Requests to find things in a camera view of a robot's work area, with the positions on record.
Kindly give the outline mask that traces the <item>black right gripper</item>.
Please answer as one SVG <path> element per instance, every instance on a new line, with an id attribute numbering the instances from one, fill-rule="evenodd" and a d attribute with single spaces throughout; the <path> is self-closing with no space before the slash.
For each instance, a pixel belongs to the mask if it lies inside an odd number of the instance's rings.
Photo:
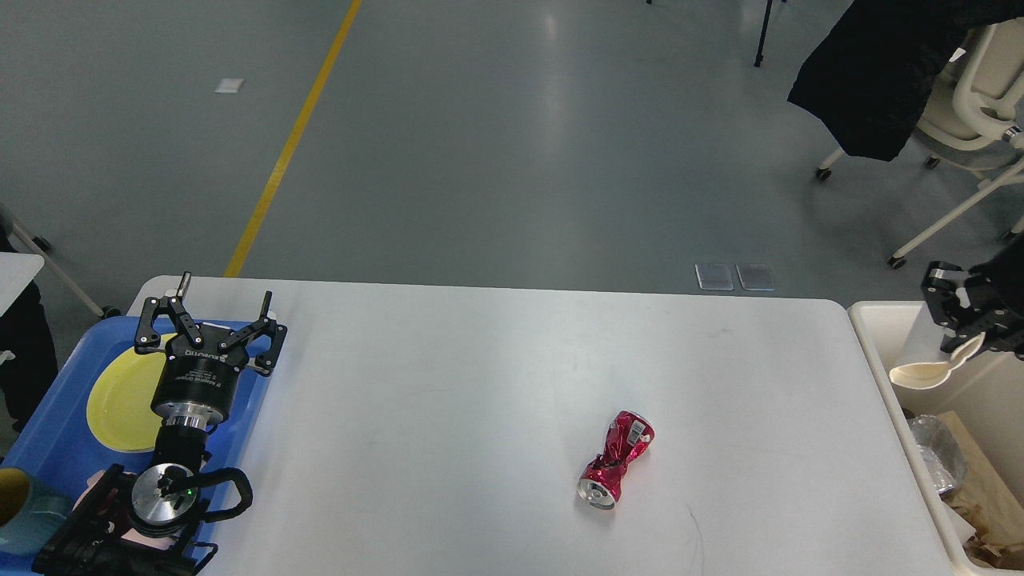
<path id="1" fill-rule="evenodd" d="M 951 354 L 980 336 L 991 349 L 1023 356 L 1023 238 L 1014 237 L 991 260 L 969 269 L 933 260 L 921 283 L 933 324 L 943 328 L 940 351 Z"/>

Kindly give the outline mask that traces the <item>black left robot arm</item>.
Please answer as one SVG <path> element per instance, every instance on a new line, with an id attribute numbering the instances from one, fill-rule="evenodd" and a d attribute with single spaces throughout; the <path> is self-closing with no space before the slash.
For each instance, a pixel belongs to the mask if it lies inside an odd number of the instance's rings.
<path id="1" fill-rule="evenodd" d="M 138 356 L 161 358 L 150 463 L 139 474 L 106 468 L 42 546 L 36 574 L 198 575 L 218 551 L 195 537 L 202 525 L 252 507 L 246 474 L 209 468 L 207 443 L 230 419 L 242 373 L 274 372 L 288 329 L 272 314 L 271 291 L 241 328 L 198 323 L 184 306 L 190 279 L 184 273 L 177 289 L 144 303 L 133 337 Z"/>

